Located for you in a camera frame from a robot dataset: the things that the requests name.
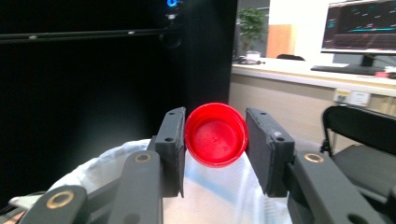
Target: blue light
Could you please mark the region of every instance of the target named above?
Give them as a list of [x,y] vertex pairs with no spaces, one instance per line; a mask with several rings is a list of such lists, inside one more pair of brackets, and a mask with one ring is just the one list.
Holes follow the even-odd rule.
[[168,0],[167,4],[169,7],[175,7],[177,5],[177,0]]

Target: monitor screen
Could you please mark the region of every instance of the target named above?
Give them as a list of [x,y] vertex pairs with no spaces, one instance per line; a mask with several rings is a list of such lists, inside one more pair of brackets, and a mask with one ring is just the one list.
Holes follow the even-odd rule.
[[329,4],[321,52],[396,54],[396,1]]

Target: white desk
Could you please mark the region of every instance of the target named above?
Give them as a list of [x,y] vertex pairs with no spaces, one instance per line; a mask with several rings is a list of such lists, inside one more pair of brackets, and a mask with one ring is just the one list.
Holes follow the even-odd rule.
[[[233,65],[230,105],[245,115],[247,107],[268,112],[291,135],[321,143],[321,114],[334,90],[371,93],[368,108],[396,116],[396,80],[311,71],[312,63],[262,59],[265,64]],[[349,141],[338,139],[337,147]]]

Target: potted plant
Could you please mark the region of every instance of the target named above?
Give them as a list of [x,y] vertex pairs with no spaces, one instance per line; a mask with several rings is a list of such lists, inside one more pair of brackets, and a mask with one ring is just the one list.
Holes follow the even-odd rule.
[[242,50],[253,49],[253,41],[261,40],[264,32],[264,14],[262,11],[246,7],[238,12],[239,28],[241,31]]

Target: red object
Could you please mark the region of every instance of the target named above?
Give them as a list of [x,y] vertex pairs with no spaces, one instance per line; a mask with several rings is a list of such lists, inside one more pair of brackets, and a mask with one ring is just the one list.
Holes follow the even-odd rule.
[[248,145],[248,127],[229,105],[211,103],[191,112],[185,127],[190,154],[201,164],[224,167],[236,161]]

